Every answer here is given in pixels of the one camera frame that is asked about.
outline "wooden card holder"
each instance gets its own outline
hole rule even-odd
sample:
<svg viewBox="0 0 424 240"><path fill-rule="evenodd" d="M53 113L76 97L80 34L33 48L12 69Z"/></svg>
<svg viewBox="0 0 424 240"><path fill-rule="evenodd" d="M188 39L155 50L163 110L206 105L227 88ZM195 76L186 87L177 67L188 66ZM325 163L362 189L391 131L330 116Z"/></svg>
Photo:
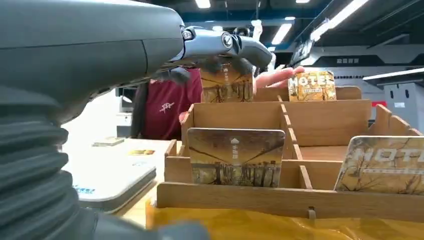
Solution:
<svg viewBox="0 0 424 240"><path fill-rule="evenodd" d="M156 208L242 209L285 217L380 218L424 223L422 196L164 182ZM154 217L147 216L147 221Z"/></svg>
<svg viewBox="0 0 424 240"><path fill-rule="evenodd" d="M362 99L361 89L357 86L336 86L335 94L337 100L359 100ZM289 90L287 88L264 87L258 88L253 97L254 102L282 102L289 101Z"/></svg>
<svg viewBox="0 0 424 240"><path fill-rule="evenodd" d="M349 88L337 88L354 98ZM187 141L165 159L156 208L242 209L298 218L380 218L424 223L424 197L333 191L347 145L357 135L422 136L382 105L368 128L369 100L198 103L183 122L191 127L282 129L286 143L279 188L193 184ZM147 216L149 226L154 217Z"/></svg>
<svg viewBox="0 0 424 240"><path fill-rule="evenodd" d="M189 156L189 128L281 129L286 133L285 159L301 159L292 122L281 102L195 103L181 124L182 147L179 155Z"/></svg>

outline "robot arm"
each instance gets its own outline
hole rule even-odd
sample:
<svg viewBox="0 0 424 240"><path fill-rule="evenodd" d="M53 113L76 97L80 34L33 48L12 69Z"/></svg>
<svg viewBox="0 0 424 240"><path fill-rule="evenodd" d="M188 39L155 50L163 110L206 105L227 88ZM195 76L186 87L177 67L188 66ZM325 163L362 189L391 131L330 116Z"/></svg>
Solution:
<svg viewBox="0 0 424 240"><path fill-rule="evenodd" d="M0 1L0 236L45 240L207 240L197 224L146 231L80 208L58 152L91 99L211 56L265 67L259 42L184 27L172 9L129 0Z"/></svg>

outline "card with forest image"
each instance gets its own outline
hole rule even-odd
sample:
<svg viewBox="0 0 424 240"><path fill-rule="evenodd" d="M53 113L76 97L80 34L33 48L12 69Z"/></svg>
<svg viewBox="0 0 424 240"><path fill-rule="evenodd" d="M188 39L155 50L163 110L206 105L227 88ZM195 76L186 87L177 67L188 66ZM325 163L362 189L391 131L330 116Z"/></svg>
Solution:
<svg viewBox="0 0 424 240"><path fill-rule="evenodd" d="M423 136L356 136L336 191L424 195Z"/></svg>
<svg viewBox="0 0 424 240"><path fill-rule="evenodd" d="M187 133L194 183L278 187L284 131L193 127Z"/></svg>
<svg viewBox="0 0 424 240"><path fill-rule="evenodd" d="M336 100L334 74L330 71L301 72L288 79L291 102Z"/></svg>
<svg viewBox="0 0 424 240"><path fill-rule="evenodd" d="M204 103L239 103L253 99L253 73L236 71L231 62L220 65L212 74L200 69Z"/></svg>

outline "finger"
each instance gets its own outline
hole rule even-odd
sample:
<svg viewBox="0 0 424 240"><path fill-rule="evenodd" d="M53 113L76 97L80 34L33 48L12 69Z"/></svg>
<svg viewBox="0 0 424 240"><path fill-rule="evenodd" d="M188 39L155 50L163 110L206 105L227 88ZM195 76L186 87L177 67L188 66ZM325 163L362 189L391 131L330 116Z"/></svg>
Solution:
<svg viewBox="0 0 424 240"><path fill-rule="evenodd" d="M267 86L267 88L287 88L287 87L288 87L288 80L287 79Z"/></svg>
<svg viewBox="0 0 424 240"><path fill-rule="evenodd" d="M300 74L300 73L304 73L305 72L305 68L303 66L298 66L293 70L294 74Z"/></svg>
<svg viewBox="0 0 424 240"><path fill-rule="evenodd" d="M186 116L189 113L187 111L183 111L182 113L179 114L178 119L179 119L179 123L182 124L184 119L186 119Z"/></svg>
<svg viewBox="0 0 424 240"><path fill-rule="evenodd" d="M268 72L258 76L256 79L257 88L265 88L266 86L281 82L288 78L291 78L294 75L293 68L285 68L275 72Z"/></svg>

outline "ceiling light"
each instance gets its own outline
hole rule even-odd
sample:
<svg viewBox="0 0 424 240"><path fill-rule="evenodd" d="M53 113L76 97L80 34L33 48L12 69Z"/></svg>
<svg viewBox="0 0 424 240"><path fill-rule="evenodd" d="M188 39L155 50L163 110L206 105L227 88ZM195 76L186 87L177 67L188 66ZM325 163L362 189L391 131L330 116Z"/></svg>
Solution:
<svg viewBox="0 0 424 240"><path fill-rule="evenodd" d="M259 19L258 20L252 20L250 23L252 24L253 27L262 25L262 21L259 20Z"/></svg>
<svg viewBox="0 0 424 240"><path fill-rule="evenodd" d="M284 37L287 35L287 33L290 31L290 29L292 28L292 24L291 23L284 23L282 24L277 33L274 36L274 39L272 40L271 44L272 45L277 45L280 44Z"/></svg>
<svg viewBox="0 0 424 240"><path fill-rule="evenodd" d="M213 27L212 27L212 30L214 30L214 31L218 31L218 32L222 32L222 31L224 31L224 29L223 29L223 27L222 27L222 26L213 26Z"/></svg>
<svg viewBox="0 0 424 240"><path fill-rule="evenodd" d="M418 73L424 73L424 67L406 70L406 71L395 71L395 72L379 74L379 75L374 75L374 76L366 76L366 77L363 78L363 80L389 78L389 77L402 76L402 75L408 75L408 74L418 74Z"/></svg>
<svg viewBox="0 0 424 240"><path fill-rule="evenodd" d="M327 32L329 27L329 22L324 22L323 24L321 24L321 26L319 26L310 34L310 39L314 40L315 42L318 42L318 40L321 38L321 35Z"/></svg>
<svg viewBox="0 0 424 240"><path fill-rule="evenodd" d="M199 9L208 9L211 7L211 2L209 0L195 0L195 1Z"/></svg>
<svg viewBox="0 0 424 240"><path fill-rule="evenodd" d="M330 20L329 28L335 28L367 2L368 0L353 0L351 3L349 3L349 5L343 8L343 10L337 13L337 15Z"/></svg>

